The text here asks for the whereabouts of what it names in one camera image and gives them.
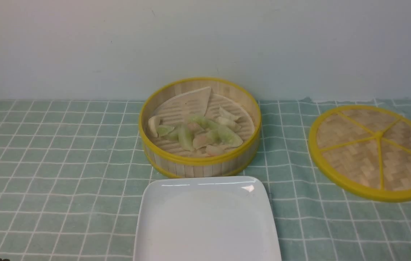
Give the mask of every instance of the square white plate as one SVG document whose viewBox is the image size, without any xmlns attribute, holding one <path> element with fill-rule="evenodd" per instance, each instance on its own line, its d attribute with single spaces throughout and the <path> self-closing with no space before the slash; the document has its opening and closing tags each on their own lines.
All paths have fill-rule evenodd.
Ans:
<svg viewBox="0 0 411 261">
<path fill-rule="evenodd" d="M 254 177 L 152 182 L 133 261 L 281 261 L 267 192 Z"/>
</svg>

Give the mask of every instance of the yellow spoke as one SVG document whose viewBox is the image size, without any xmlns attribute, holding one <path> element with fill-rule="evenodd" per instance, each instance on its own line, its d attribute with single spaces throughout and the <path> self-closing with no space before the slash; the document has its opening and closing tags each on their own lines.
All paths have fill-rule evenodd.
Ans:
<svg viewBox="0 0 411 261">
<path fill-rule="evenodd" d="M 370 129 L 368 129 L 367 127 L 363 126 L 362 124 L 360 124 L 359 122 L 357 122 L 356 120 L 352 119 L 351 117 L 347 116 L 346 114 L 343 114 L 341 111 L 338 112 L 338 114 L 342 117 L 344 117 L 344 119 L 349 120 L 351 123 L 357 125 L 358 127 L 361 127 L 361 129 L 364 129 L 365 131 L 371 133 L 374 135 L 374 132 L 371 131 Z"/>
<path fill-rule="evenodd" d="M 381 175 L 381 190 L 384 190 L 384 166 L 382 165 L 382 151 L 381 151 L 381 138 L 376 138 L 376 144 L 378 146 L 378 161 L 379 161 L 379 174 Z"/>
<path fill-rule="evenodd" d="M 396 143 L 396 142 L 394 142 L 394 141 L 391 141 L 391 140 L 389 140 L 389 139 L 386 139 L 386 138 L 384 138 L 384 137 L 383 137 L 382 139 L 383 139 L 385 142 L 391 144 L 392 146 L 398 147 L 398 148 L 400 148 L 400 149 L 408 152 L 408 154 L 411 154 L 411 150 L 407 149 L 406 147 L 403 147 L 402 145 L 400 145 L 400 144 L 398 144 L 398 143 Z"/>
<path fill-rule="evenodd" d="M 347 145 L 351 145 L 351 144 L 355 144 L 355 143 L 360 143 L 360 142 L 364 142 L 364 141 L 369 141 L 369 140 L 372 140 L 372 139 L 374 139 L 374 138 L 375 138 L 374 136 L 371 136 L 371 137 L 367 137 L 367 138 L 363 138 L 363 139 L 359 139 L 359 140 L 353 140 L 353 141 L 349 141 L 349 142 L 346 142 L 346 143 L 337 144 L 337 145 L 334 145 L 334 146 L 331 146 L 331 147 L 327 147 L 327 148 L 324 148 L 324 149 L 320 149 L 320 151 L 321 151 L 321 152 L 326 152 L 326 151 L 328 151 L 328 150 L 338 149 L 338 148 L 340 148 L 340 147 L 344 147 L 344 146 L 347 146 Z"/>
<path fill-rule="evenodd" d="M 384 133 L 386 133 L 390 128 L 394 127 L 394 125 L 396 125 L 397 122 L 399 122 L 399 121 L 401 121 L 400 118 L 394 120 L 394 122 L 392 122 L 389 126 L 387 126 L 386 129 L 384 129 L 384 130 L 381 132 L 381 135 L 384 135 Z"/>
</svg>

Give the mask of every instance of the yellow rim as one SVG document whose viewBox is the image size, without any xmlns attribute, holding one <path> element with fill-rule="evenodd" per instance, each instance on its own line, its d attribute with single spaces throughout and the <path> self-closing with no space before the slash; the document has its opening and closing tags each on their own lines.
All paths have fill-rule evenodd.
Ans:
<svg viewBox="0 0 411 261">
<path fill-rule="evenodd" d="M 197 80 L 218 81 L 218 82 L 222 82 L 222 83 L 231 85 L 231 86 L 239 89 L 240 91 L 245 93 L 252 100 L 252 102 L 254 103 L 255 107 L 258 110 L 258 115 L 261 115 L 260 107 L 258 106 L 258 104 L 255 101 L 255 99 L 253 98 L 253 96 L 248 91 L 246 91 L 242 87 L 240 87 L 240 86 L 238 86 L 238 85 L 236 85 L 232 82 L 229 82 L 229 81 L 226 81 L 226 80 L 223 80 L 223 79 L 219 79 L 219 78 L 208 78 L 208 77 L 182 79 L 180 81 L 176 81 L 176 82 L 170 83 L 170 84 L 162 87 L 161 89 L 156 91 L 154 94 L 152 94 L 147 99 L 147 101 L 144 103 L 144 105 L 141 109 L 141 113 L 139 114 L 139 119 L 138 119 L 139 134 L 141 136 L 141 139 L 142 139 L 144 145 L 147 146 L 150 150 L 152 150 L 155 154 L 159 155 L 160 157 L 162 157 L 166 160 L 169 160 L 169 161 L 172 161 L 172 162 L 175 162 L 175 163 L 184 164 L 184 165 L 192 165 L 192 166 L 215 165 L 215 164 L 219 164 L 219 163 L 222 163 L 222 162 L 225 162 L 225 161 L 229 161 L 233 158 L 238 157 L 240 154 L 247 151 L 250 148 L 250 146 L 252 145 L 252 143 L 256 139 L 259 138 L 260 128 L 261 128 L 261 117 L 258 118 L 257 126 L 255 128 L 255 132 L 253 133 L 252 137 L 250 137 L 250 139 L 245 141 L 241 146 L 239 146 L 235 150 L 232 150 L 232 151 L 227 152 L 223 155 L 215 156 L 215 157 L 191 158 L 191 157 L 183 157 L 183 156 L 174 155 L 174 154 L 166 152 L 165 150 L 162 150 L 159 147 L 157 147 L 156 145 L 154 145 L 154 143 L 152 143 L 151 140 L 149 140 L 149 138 L 145 134 L 145 132 L 142 128 L 142 115 L 144 113 L 144 109 L 146 107 L 146 104 L 148 104 L 158 93 L 160 93 L 161 91 L 163 91 L 166 88 L 169 88 L 169 87 L 171 87 L 175 84 L 184 83 L 184 82 L 187 82 L 187 81 L 197 81 Z"/>
<path fill-rule="evenodd" d="M 220 175 L 221 177 L 226 177 L 226 176 L 234 176 L 239 174 L 239 172 L 241 172 L 242 170 L 244 170 L 247 165 L 250 164 L 250 162 L 252 162 L 253 158 L 255 157 L 255 155 L 257 154 L 257 150 L 255 150 L 255 152 L 252 154 L 252 157 L 250 157 L 250 159 L 244 164 L 242 165 L 242 167 L 239 167 L 237 170 L 233 170 L 230 173 L 224 174 L 224 175 Z M 146 153 L 146 149 L 144 149 L 144 155 L 146 155 L 147 160 L 149 160 L 149 162 L 151 163 L 152 167 L 154 167 L 158 172 L 160 172 L 162 175 L 169 177 L 169 178 L 184 178 L 178 175 L 173 174 L 172 172 L 168 172 L 164 169 L 162 169 L 161 167 L 159 167 L 159 165 L 157 165 L 155 162 L 153 162 L 153 160 L 151 159 L 151 157 L 149 157 L 149 155 L 147 155 Z"/>
<path fill-rule="evenodd" d="M 319 169 L 328 177 L 330 178 L 330 180 L 332 182 L 334 182 L 335 184 L 341 186 L 342 188 L 346 189 L 347 191 L 354 193 L 356 195 L 365 197 L 365 198 L 369 198 L 372 200 L 379 200 L 379 201 L 386 201 L 386 202 L 402 202 L 402 201 L 407 201 L 407 200 L 411 200 L 411 190 L 403 190 L 403 191 L 387 191 L 387 190 L 378 190 L 376 188 L 370 188 L 370 187 L 366 187 L 363 185 L 360 185 L 356 182 L 353 182 L 352 180 L 350 180 L 349 178 L 347 178 L 344 175 L 341 175 L 339 172 L 337 172 L 337 170 L 335 170 L 330 164 L 329 162 L 323 157 L 322 152 L 328 149 L 334 149 L 337 147 L 342 147 L 345 145 L 349 145 L 349 144 L 354 144 L 354 143 L 358 143 L 358 142 L 363 142 L 365 140 L 369 140 L 369 139 L 376 139 L 376 142 L 380 142 L 381 140 L 384 140 L 388 143 L 391 143 L 394 146 L 400 147 L 401 149 L 404 149 L 406 152 L 408 152 L 409 154 L 411 154 L 411 150 L 408 150 L 398 144 L 395 144 L 395 142 L 392 142 L 390 140 L 384 139 L 382 138 L 381 133 L 378 134 L 374 134 L 374 132 L 372 132 L 371 130 L 367 129 L 365 126 L 359 124 L 358 122 L 354 121 L 353 119 L 351 119 L 350 117 L 344 115 L 343 113 L 341 113 L 341 111 L 344 111 L 346 109 L 369 109 L 372 111 L 379 111 L 382 113 L 386 113 L 386 114 L 390 114 L 394 117 L 397 118 L 397 120 L 390 124 L 389 127 L 387 127 L 385 130 L 383 130 L 381 133 L 384 134 L 384 132 L 386 132 L 388 129 L 390 129 L 394 124 L 396 124 L 398 121 L 402 120 L 404 122 L 406 122 L 407 124 L 409 124 L 409 126 L 411 126 L 411 121 L 406 119 L 405 117 L 402 117 L 399 114 L 396 114 L 392 111 L 388 111 L 387 109 L 382 109 L 382 108 L 377 108 L 377 107 L 373 107 L 373 106 L 366 106 L 366 105 L 348 105 L 348 106 L 341 106 L 341 107 L 337 107 L 334 109 L 330 109 L 329 111 L 326 111 L 325 113 L 321 114 L 313 123 L 313 125 L 311 126 L 310 129 L 310 135 L 308 138 L 308 146 L 309 146 L 309 150 L 310 150 L 310 154 L 311 157 L 313 159 L 313 161 L 316 163 L 316 165 L 319 167 Z M 347 117 L 350 121 L 354 122 L 354 124 L 359 125 L 360 127 L 362 127 L 363 129 L 365 129 L 367 132 L 370 132 L 372 134 L 372 137 L 369 138 L 365 138 L 365 139 L 361 139 L 361 140 L 357 140 L 354 142 L 347 142 L 344 144 L 338 144 L 336 146 L 321 150 L 318 147 L 318 144 L 316 143 L 316 133 L 318 132 L 318 128 L 321 125 L 321 123 L 327 118 L 329 117 L 331 114 L 334 113 L 338 113 L 340 114 L 342 117 Z M 381 160 L 381 146 L 378 146 L 378 153 L 379 153 L 379 168 L 381 170 L 381 188 L 383 188 L 384 185 L 384 180 L 383 180 L 383 169 L 382 169 L 382 160 Z"/>
</svg>

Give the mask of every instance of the green checkered tablecloth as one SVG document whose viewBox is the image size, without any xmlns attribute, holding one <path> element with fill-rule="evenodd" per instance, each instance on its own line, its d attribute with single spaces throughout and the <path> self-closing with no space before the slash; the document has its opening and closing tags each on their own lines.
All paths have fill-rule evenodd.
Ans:
<svg viewBox="0 0 411 261">
<path fill-rule="evenodd" d="M 411 261 L 411 202 L 378 203 L 319 172 L 306 137 L 344 102 L 260 101 L 262 180 L 285 261 Z M 411 100 L 370 104 L 411 119 Z M 0 101 L 0 258 L 130 261 L 141 195 L 164 178 L 147 162 L 142 102 Z"/>
</svg>

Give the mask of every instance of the bamboo steamer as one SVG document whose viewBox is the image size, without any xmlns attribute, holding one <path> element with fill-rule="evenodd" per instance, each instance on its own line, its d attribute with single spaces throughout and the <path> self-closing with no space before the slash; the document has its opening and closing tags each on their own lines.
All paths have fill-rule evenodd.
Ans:
<svg viewBox="0 0 411 261">
<path fill-rule="evenodd" d="M 189 113 L 205 112 L 205 117 L 215 119 L 220 106 L 240 116 L 237 123 L 241 129 L 236 134 L 243 140 L 241 146 L 227 148 L 223 155 L 198 157 L 183 150 L 178 142 L 152 137 L 147 131 L 152 116 L 161 117 L 162 124 L 180 123 Z M 139 114 L 144 154 L 158 172 L 170 178 L 238 174 L 249 165 L 258 150 L 260 129 L 260 108 L 252 95 L 236 84 L 216 78 L 191 78 L 171 83 L 152 94 Z"/>
<path fill-rule="evenodd" d="M 411 121 L 405 117 L 373 106 L 340 106 L 315 120 L 309 149 L 342 188 L 372 200 L 411 200 Z"/>
</svg>

